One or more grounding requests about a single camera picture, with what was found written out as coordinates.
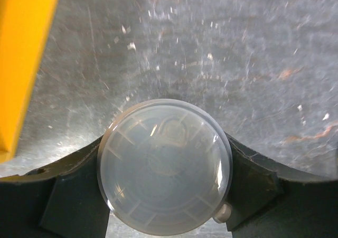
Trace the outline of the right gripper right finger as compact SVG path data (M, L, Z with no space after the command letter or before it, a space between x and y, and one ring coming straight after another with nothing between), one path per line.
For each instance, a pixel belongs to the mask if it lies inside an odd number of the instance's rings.
M233 237L337 237L337 180L278 163L228 136Z

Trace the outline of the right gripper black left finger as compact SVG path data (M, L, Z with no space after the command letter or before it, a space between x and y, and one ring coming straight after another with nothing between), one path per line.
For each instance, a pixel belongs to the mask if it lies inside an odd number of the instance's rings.
M97 181L101 139L24 175L1 178L1 237L105 237Z

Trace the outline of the orange can with spoon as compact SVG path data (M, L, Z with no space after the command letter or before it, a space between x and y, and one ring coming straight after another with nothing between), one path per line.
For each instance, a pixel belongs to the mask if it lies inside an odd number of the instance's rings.
M222 209L233 171L219 124L197 106L155 99L116 117L98 148L98 184L117 218L142 233L171 236Z

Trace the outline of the yellow shelf cabinet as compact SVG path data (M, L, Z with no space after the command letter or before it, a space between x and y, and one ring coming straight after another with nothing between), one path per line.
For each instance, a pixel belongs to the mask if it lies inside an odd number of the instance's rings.
M58 0L1 0L1 162L15 156Z

